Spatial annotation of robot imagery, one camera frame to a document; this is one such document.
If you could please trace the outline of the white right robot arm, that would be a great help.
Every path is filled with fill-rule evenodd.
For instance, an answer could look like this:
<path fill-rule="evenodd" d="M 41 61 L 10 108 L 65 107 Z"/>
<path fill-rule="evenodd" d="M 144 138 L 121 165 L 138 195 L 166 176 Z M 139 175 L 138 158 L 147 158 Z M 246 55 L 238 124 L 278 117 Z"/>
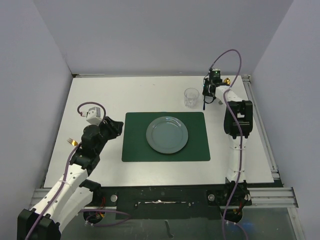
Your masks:
<path fill-rule="evenodd" d="M 246 143 L 253 130 L 253 103 L 232 91 L 231 84 L 222 80 L 220 69 L 209 69 L 203 78 L 202 95 L 204 105 L 210 103 L 208 97 L 226 106 L 223 129 L 230 149 L 226 179 L 230 183 L 244 183 Z"/>

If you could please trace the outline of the clear drinking glass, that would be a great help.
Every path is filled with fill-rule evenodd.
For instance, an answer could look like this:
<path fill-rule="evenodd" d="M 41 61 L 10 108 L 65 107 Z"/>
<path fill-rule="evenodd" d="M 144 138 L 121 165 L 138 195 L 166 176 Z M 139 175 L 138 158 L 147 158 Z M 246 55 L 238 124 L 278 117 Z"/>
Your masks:
<path fill-rule="evenodd" d="M 184 104 L 185 104 L 185 106 L 188 108 L 195 107 L 199 96 L 200 96 L 200 93 L 197 89 L 187 88 L 184 91 Z"/>

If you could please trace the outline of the teal ceramic plate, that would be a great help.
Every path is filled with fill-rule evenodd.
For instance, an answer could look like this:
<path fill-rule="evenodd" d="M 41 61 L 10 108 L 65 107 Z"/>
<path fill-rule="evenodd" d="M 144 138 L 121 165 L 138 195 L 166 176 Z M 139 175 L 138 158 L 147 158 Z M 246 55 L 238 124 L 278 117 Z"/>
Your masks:
<path fill-rule="evenodd" d="M 188 140 L 186 125 L 173 116 L 162 116 L 154 119 L 146 129 L 146 140 L 149 146 L 161 154 L 175 154 L 182 150 Z"/>

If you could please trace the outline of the gold fork with green handle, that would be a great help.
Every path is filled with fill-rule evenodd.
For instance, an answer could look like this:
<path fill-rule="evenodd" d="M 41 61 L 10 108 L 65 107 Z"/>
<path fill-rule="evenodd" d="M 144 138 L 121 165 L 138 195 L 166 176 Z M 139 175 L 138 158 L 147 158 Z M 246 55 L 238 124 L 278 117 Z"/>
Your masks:
<path fill-rule="evenodd" d="M 72 145 L 73 147 L 78 147 L 80 146 L 82 143 L 81 142 L 77 142 L 76 140 L 72 139 L 72 138 L 68 138 L 66 140 L 70 145 Z"/>

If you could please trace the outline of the dark green placemat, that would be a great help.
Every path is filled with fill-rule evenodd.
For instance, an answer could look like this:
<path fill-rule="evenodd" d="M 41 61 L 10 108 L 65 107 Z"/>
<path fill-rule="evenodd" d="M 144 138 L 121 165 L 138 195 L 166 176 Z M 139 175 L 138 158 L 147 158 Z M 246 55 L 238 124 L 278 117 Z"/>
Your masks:
<path fill-rule="evenodd" d="M 173 154 L 163 154 L 153 150 L 146 139 L 149 124 L 159 117 L 175 117 L 181 120 L 188 130 L 185 147 Z M 123 162 L 199 162 L 209 161 L 205 117 L 202 112 L 128 112 L 125 115 Z"/>

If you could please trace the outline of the blue metal fork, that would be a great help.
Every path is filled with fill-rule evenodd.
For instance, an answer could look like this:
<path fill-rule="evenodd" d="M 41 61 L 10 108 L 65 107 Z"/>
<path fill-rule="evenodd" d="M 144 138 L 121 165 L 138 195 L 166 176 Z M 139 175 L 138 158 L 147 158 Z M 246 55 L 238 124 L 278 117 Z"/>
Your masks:
<path fill-rule="evenodd" d="M 203 96 L 203 106 L 202 106 L 202 110 L 205 111 L 206 109 L 206 96 Z"/>

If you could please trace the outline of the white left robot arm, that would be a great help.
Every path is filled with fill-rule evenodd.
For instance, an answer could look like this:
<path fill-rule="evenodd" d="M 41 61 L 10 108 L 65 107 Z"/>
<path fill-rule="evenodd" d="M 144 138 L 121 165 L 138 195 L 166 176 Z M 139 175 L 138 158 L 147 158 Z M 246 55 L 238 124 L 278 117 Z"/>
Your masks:
<path fill-rule="evenodd" d="M 81 142 L 67 158 L 64 173 L 31 209 L 17 217 L 17 239 L 59 240 L 65 226 L 90 204 L 102 199 L 101 184 L 88 179 L 100 161 L 106 143 L 122 134 L 124 123 L 106 116 L 84 128 Z"/>

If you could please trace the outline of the iridescent gold spoon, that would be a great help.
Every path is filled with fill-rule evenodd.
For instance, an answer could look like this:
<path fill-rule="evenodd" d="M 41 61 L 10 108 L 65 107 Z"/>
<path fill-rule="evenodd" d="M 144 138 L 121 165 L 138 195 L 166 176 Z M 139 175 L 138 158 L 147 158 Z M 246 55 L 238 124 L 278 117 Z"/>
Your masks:
<path fill-rule="evenodd" d="M 231 80 L 228 77 L 225 78 L 223 82 L 226 83 L 228 86 L 231 84 Z"/>

